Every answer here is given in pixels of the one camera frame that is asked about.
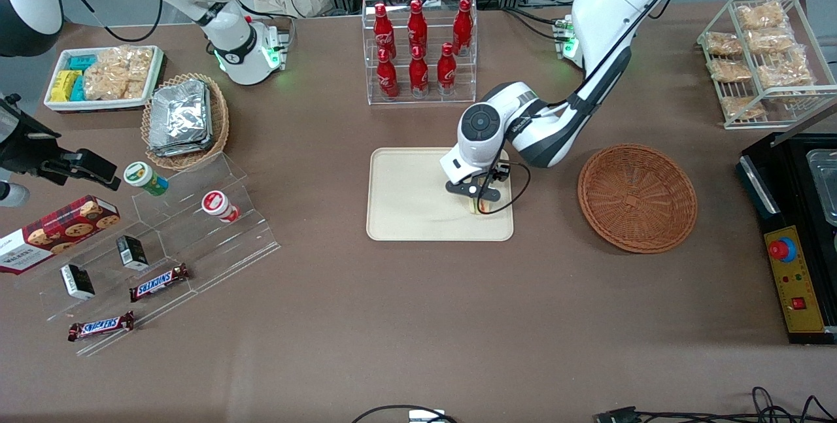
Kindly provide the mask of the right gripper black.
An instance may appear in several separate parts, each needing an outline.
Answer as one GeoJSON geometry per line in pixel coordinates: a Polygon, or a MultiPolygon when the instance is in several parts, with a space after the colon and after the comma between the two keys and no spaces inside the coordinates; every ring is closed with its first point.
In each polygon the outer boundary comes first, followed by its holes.
{"type": "Polygon", "coordinates": [[[60,186],[79,172],[108,190],[118,190],[122,180],[115,164],[85,148],[78,149],[78,157],[61,157],[60,134],[21,111],[20,100],[19,96],[2,97],[2,169],[47,178],[60,186]]]}

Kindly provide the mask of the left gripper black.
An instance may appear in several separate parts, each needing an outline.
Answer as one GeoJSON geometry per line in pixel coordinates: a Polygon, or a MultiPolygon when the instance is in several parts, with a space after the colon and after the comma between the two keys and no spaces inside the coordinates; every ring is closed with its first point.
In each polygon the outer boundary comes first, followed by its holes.
{"type": "Polygon", "coordinates": [[[502,191],[490,187],[496,180],[500,180],[500,173],[498,171],[488,171],[480,175],[473,175],[466,180],[457,182],[457,184],[448,181],[446,182],[446,191],[455,195],[477,197],[478,206],[488,206],[502,199],[502,191]]]}

